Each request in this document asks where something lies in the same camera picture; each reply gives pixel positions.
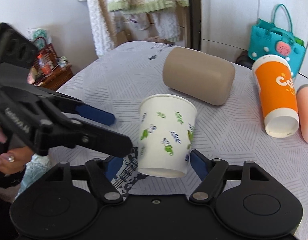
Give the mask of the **person's left hand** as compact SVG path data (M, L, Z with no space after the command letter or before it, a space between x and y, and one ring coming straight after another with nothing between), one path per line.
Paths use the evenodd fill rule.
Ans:
M0 172L5 175L22 172L33 155L33 150L28 146L14 148L0 154Z

